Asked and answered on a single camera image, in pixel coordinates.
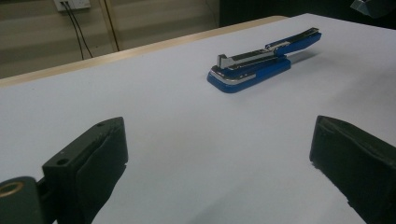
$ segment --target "white tabletop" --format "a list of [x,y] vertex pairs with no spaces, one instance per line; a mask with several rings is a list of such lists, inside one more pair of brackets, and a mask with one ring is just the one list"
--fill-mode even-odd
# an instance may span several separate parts
[[[206,81],[217,55],[311,27],[289,71],[235,94]],[[0,89],[0,181],[93,124],[125,119],[128,167],[94,223],[362,224],[308,159],[317,115],[396,146],[396,31],[305,14]]]

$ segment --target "stapler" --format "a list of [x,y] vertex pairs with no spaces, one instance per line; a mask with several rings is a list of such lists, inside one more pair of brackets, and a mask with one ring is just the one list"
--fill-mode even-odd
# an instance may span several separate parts
[[318,29],[311,28],[268,44],[264,49],[233,57],[220,54],[217,65],[207,75],[207,81],[227,93],[241,91],[290,69],[286,54],[306,49],[319,41],[320,37]]

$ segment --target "wall outlet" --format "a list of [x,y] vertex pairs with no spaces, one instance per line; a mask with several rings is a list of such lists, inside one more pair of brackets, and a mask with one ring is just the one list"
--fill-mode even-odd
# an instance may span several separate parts
[[90,0],[53,0],[58,11],[66,11],[61,2],[67,2],[71,9],[81,9],[91,7]]

